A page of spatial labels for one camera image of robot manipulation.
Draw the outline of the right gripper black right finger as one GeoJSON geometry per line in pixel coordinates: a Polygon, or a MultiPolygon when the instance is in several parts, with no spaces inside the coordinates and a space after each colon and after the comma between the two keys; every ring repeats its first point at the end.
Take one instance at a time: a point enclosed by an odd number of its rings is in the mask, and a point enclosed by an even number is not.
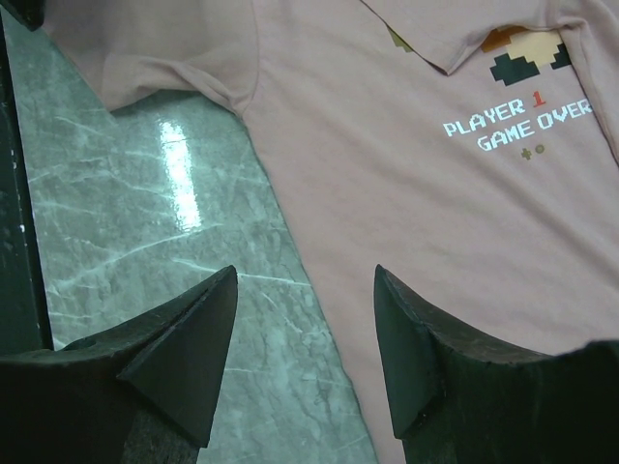
{"type": "Polygon", "coordinates": [[[618,344],[550,356],[484,333],[377,267],[392,425],[409,463],[614,463],[618,344]]]}

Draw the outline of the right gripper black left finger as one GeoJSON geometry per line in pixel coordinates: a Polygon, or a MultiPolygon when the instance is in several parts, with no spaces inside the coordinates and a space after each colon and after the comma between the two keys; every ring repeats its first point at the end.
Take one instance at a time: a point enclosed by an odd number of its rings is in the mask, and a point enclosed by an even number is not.
{"type": "Polygon", "coordinates": [[[1,360],[5,463],[193,463],[210,440],[238,302],[225,267],[59,351],[1,360]]]}

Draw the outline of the pink t-shirt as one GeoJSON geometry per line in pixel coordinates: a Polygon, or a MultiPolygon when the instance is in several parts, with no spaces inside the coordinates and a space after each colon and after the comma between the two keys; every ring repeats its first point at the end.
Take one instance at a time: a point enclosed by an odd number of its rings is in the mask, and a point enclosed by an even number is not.
{"type": "Polygon", "coordinates": [[[44,29],[110,110],[242,120],[381,462],[376,265],[526,348],[618,334],[616,2],[51,1],[44,29]]]}

